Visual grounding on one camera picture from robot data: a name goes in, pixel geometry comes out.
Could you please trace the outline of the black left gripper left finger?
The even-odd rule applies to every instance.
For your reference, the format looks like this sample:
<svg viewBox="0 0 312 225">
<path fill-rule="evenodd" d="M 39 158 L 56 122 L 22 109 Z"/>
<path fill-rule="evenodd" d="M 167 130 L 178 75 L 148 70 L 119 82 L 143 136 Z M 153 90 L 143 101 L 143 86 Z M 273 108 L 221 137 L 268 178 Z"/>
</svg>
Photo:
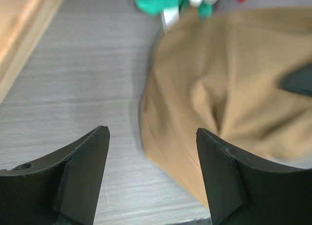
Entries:
<svg viewBox="0 0 312 225">
<path fill-rule="evenodd" d="M 98 126 L 50 154 L 1 170 L 1 224 L 93 224 L 109 141 L 109 128 Z"/>
</svg>

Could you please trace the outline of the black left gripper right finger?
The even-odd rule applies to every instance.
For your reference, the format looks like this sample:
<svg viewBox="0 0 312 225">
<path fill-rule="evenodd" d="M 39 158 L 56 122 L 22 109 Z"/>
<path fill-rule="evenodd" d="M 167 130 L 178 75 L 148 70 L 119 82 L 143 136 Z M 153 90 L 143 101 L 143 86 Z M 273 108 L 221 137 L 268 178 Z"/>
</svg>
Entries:
<svg viewBox="0 0 312 225">
<path fill-rule="evenodd" d="M 204 128 L 197 151 L 214 225 L 309 225 L 312 171 L 278 164 Z"/>
</svg>

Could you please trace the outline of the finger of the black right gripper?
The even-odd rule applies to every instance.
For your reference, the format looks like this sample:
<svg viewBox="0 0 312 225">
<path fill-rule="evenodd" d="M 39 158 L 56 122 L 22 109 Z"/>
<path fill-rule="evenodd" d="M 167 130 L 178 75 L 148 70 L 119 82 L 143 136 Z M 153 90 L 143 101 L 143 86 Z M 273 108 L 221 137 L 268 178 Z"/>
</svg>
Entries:
<svg viewBox="0 0 312 225">
<path fill-rule="evenodd" d="M 305 96 L 312 96 L 312 64 L 308 63 L 287 74 L 280 82 L 280 88 Z"/>
</svg>

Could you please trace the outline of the tan cloth garment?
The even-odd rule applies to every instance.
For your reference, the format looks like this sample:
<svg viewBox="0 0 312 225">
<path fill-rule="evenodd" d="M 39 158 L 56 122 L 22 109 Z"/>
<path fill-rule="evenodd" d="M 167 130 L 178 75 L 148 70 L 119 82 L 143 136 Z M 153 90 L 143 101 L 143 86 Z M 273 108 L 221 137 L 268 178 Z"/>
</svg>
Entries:
<svg viewBox="0 0 312 225">
<path fill-rule="evenodd" d="M 310 159 L 312 100 L 279 83 L 311 60 L 309 6 L 184 12 L 154 50 L 141 103 L 146 157 L 204 206 L 199 128 L 268 160 Z"/>
</svg>

